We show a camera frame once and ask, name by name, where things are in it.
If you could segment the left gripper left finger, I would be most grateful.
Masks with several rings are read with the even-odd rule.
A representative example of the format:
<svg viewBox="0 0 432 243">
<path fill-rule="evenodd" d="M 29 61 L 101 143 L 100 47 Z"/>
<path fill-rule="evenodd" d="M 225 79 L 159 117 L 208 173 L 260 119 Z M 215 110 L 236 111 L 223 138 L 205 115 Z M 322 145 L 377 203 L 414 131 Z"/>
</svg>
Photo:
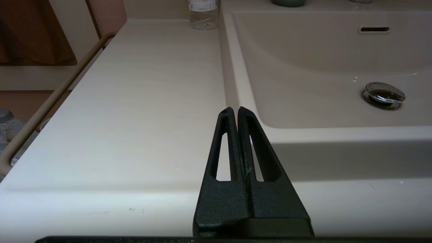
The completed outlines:
<svg viewBox="0 0 432 243">
<path fill-rule="evenodd" d="M 232 237 L 241 220 L 250 216 L 242 156 L 234 111 L 219 113 L 193 217 L 195 237 Z M 222 137 L 227 134 L 230 180 L 217 180 Z"/>
</svg>

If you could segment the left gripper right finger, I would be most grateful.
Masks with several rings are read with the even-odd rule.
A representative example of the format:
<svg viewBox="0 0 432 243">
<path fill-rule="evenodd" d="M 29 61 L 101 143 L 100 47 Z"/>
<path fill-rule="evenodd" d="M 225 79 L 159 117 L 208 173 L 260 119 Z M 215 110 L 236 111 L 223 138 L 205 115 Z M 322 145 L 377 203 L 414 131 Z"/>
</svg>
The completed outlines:
<svg viewBox="0 0 432 243">
<path fill-rule="evenodd" d="M 239 140 L 253 217 L 309 219 L 256 115 L 245 107 L 239 108 Z"/>
</svg>

